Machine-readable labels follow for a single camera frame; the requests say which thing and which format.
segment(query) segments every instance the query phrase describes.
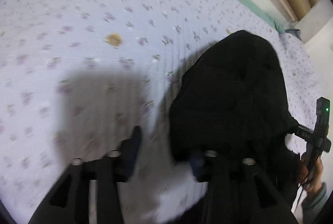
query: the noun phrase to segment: white floral fabric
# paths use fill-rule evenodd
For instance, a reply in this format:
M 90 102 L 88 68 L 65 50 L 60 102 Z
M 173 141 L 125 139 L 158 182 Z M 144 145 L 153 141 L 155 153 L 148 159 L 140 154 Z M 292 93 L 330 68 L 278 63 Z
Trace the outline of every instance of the white floral fabric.
M 28 223 L 72 158 L 102 157 L 134 125 L 144 139 L 119 184 L 125 223 L 191 207 L 206 185 L 174 166 L 168 109 L 182 74 L 237 30 L 273 45 L 290 112 L 313 127 L 320 86 L 302 42 L 237 0 L 0 0 L 0 197 L 14 219 Z M 304 144 L 287 138 L 295 152 Z

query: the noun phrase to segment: gray sleeve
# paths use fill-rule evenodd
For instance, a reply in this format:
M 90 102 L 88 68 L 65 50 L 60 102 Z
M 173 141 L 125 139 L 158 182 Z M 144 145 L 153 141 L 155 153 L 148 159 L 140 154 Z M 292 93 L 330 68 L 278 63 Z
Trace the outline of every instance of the gray sleeve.
M 311 200 L 305 198 L 302 202 L 302 209 L 303 209 L 303 223 L 304 224 L 311 224 L 319 212 L 325 205 L 327 201 L 327 187 L 326 183 L 323 183 L 320 192 L 317 196 L 312 198 Z

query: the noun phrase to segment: floral print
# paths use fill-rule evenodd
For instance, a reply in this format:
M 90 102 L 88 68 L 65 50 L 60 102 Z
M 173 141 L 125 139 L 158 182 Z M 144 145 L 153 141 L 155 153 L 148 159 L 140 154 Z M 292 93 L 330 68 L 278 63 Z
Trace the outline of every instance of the floral print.
M 22 224 L 72 158 L 102 157 L 137 124 L 145 149 L 119 192 L 125 223 L 167 222 L 202 197 L 169 158 L 167 114 L 184 72 L 235 31 L 271 42 L 291 114 L 315 123 L 320 86 L 302 42 L 237 0 L 0 0 L 0 28 L 0 189 Z

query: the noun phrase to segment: bed sheet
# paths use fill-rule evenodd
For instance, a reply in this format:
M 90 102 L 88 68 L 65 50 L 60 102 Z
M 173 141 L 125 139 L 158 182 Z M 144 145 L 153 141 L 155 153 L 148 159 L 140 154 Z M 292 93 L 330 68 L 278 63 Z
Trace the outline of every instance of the bed sheet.
M 144 139 L 134 176 L 119 183 L 125 223 L 191 207 L 206 185 L 174 166 L 168 109 L 182 74 L 238 30 L 273 45 L 290 112 L 314 127 L 320 85 L 302 42 L 237 0 L 0 0 L 0 195 L 14 219 L 28 223 L 72 158 L 102 157 L 134 125 Z M 305 151 L 295 136 L 286 144 Z

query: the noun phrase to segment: black garment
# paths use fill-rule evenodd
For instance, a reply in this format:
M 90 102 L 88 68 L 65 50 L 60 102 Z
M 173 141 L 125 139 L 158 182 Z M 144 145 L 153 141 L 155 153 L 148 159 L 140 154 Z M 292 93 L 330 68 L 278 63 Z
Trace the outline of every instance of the black garment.
M 292 205 L 299 157 L 284 138 L 298 122 L 288 110 L 278 57 L 265 39 L 238 31 L 209 48 L 184 74 L 169 120 L 176 161 L 188 160 L 193 149 L 215 150 L 239 163 L 254 158 Z

